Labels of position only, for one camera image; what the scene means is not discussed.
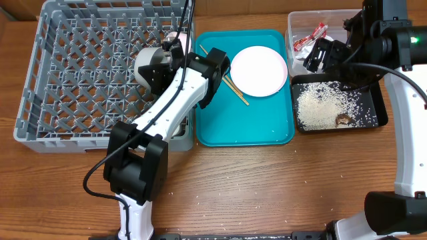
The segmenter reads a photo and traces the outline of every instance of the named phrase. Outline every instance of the gray plastic dish rack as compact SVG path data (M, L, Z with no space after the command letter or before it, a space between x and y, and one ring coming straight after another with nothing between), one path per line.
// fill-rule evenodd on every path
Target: gray plastic dish rack
M184 3L48 0L40 14L15 139L40 153L107 148L115 123L132 123L152 106L154 98L135 80L134 61L142 48L159 47L164 36L177 31ZM192 110L170 141L172 151L193 147L193 116Z

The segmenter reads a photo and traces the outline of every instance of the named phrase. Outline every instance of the transparent bin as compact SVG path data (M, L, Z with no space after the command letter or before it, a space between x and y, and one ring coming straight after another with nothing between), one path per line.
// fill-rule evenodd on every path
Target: transparent bin
M154 98L133 74L144 47L177 31L185 0L48 0L43 5L14 138L40 153L106 149L118 121ZM188 16L183 31L188 30ZM193 147L194 110L169 148Z
M350 19L358 14L360 10L325 10L325 11L296 11L288 15L288 31L286 38L286 51L288 54L289 74L309 74L311 72L302 65L304 60L296 59L294 42L311 35L319 23L328 25L327 35L334 40L347 41L347 31L342 28L343 19Z

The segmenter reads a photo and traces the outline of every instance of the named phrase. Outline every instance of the wooden table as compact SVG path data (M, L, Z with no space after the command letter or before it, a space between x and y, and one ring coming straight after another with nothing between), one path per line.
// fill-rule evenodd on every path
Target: wooden table
M427 25L427 12L410 12ZM197 34L277 29L287 15L198 17ZM13 139L37 24L6 26L0 44L0 239L87 239L115 233L115 201L88 195L87 171L105 151L38 154ZM171 153L167 184L153 204L157 233L290 233L363 210L369 191L393 191L396 140L390 122L375 130L300 134L283 146L209 148ZM110 193L97 171L89 186ZM425 239L427 235L405 239Z

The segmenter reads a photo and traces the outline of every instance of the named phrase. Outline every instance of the red wrapper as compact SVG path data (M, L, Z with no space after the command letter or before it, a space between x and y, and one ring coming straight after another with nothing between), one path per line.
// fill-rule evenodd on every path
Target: red wrapper
M324 23L319 23L318 27L314 29L314 32L303 39L300 39L294 43L294 51L301 51L303 47L309 45L313 41L317 40L320 37L326 37L326 30L328 26Z

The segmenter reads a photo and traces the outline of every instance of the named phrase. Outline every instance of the chopsticks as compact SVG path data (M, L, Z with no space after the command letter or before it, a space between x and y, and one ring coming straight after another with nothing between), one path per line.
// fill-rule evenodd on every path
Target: chopsticks
M201 50L203 50L203 52L207 55L208 52L206 51L206 49L203 48L203 46L199 45ZM236 87L236 85L234 85L233 81L226 75L225 77L222 78L222 81L224 81L224 83L227 84L227 86L247 105L249 106L249 103L246 101L246 99L244 99L243 97L243 93Z

